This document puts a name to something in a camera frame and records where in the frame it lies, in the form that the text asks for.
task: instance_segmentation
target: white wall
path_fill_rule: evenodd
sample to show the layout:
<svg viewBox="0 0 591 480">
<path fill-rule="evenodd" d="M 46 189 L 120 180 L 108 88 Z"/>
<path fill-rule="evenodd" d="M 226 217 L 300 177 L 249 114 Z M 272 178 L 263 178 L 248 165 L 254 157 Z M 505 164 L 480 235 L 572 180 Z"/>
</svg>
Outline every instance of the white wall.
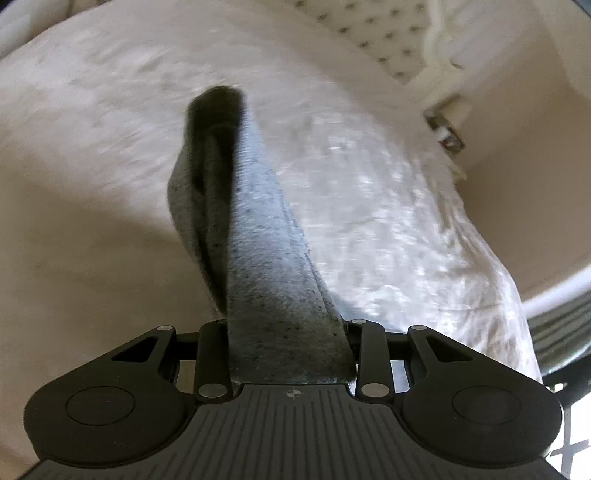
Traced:
<svg viewBox="0 0 591 480">
<path fill-rule="evenodd" d="M 470 0 L 450 15 L 452 59 L 466 71 L 459 93 L 472 104 L 457 159 L 468 170 L 518 136 L 568 79 L 532 1 Z"/>
<path fill-rule="evenodd" d="M 591 18 L 573 0 L 534 0 L 573 88 L 591 99 Z"/>
<path fill-rule="evenodd" d="M 523 299 L 591 262 L 591 102 L 565 86 L 458 189 Z"/>
</svg>

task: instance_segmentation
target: white bedding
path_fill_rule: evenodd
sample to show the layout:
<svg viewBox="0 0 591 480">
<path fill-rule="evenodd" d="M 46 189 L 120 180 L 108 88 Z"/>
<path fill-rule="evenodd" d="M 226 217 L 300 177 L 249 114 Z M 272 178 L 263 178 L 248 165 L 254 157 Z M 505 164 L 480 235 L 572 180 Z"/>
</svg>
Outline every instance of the white bedding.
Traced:
<svg viewBox="0 0 591 480">
<path fill-rule="evenodd" d="M 331 291 L 539 378 L 513 280 L 447 157 L 371 59 L 285 5 L 114 0 L 0 62 L 0 443 L 52 378 L 152 328 L 216 316 L 165 185 L 184 109 L 241 87 Z"/>
</svg>

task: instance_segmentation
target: mattress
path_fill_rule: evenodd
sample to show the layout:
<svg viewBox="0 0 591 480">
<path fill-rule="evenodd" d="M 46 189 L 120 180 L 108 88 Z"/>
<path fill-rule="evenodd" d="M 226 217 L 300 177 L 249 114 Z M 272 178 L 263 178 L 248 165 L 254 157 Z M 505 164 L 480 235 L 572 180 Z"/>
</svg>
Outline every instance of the mattress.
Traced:
<svg viewBox="0 0 591 480">
<path fill-rule="evenodd" d="M 289 5 L 116 0 L 0 61 L 0 445 L 49 380 L 161 324 L 218 317 L 166 183 L 189 102 L 248 96 L 343 316 L 429 325 L 539 378 L 512 278 L 402 85 Z"/>
</svg>

